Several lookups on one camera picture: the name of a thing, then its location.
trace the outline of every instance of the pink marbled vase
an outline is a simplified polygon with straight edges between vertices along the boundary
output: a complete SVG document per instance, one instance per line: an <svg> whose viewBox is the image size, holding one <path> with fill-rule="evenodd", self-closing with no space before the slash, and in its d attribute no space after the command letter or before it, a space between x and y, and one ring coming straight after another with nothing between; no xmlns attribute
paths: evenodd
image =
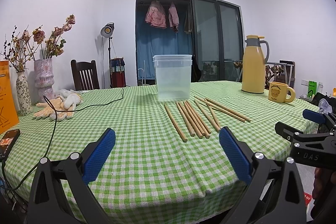
<svg viewBox="0 0 336 224"><path fill-rule="evenodd" d="M55 99L52 85L55 83L52 59L39 59L34 61L35 87L37 88L40 103L45 103L43 96L49 100Z"/></svg>

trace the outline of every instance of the orange paper bag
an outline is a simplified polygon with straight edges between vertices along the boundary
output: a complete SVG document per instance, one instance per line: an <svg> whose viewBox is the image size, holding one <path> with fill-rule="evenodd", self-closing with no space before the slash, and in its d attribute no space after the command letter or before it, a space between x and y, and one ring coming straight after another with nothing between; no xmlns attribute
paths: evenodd
<svg viewBox="0 0 336 224"><path fill-rule="evenodd" d="M19 123L9 79L8 61L0 61L0 134Z"/></svg>

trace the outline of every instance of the sliding glass door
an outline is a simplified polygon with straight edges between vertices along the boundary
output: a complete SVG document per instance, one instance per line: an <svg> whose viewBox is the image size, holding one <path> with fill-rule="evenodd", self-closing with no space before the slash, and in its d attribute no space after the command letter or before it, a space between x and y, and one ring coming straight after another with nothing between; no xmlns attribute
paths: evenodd
<svg viewBox="0 0 336 224"><path fill-rule="evenodd" d="M239 8L218 0L192 0L200 81L239 81L243 57Z"/></svg>

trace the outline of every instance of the mug handle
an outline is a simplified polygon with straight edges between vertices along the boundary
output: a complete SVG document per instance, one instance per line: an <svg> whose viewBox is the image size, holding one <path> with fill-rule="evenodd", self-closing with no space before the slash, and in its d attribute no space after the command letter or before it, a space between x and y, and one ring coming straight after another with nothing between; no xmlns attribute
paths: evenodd
<svg viewBox="0 0 336 224"><path fill-rule="evenodd" d="M291 96L290 96L290 98L288 98L288 99L286 98L286 99L285 99L285 102L286 102L286 103L291 103L291 102L294 101L294 99L295 99L295 95L296 95L296 94L295 94L294 89L292 89L290 86L287 87L287 90L290 91Z"/></svg>

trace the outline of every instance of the smartphone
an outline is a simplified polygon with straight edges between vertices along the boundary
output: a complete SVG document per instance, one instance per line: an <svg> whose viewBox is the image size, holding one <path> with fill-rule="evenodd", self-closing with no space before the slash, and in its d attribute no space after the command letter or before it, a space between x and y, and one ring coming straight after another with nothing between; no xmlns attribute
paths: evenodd
<svg viewBox="0 0 336 224"><path fill-rule="evenodd" d="M9 152L20 136L20 130L9 130L5 133L0 141L0 162L8 158Z"/></svg>

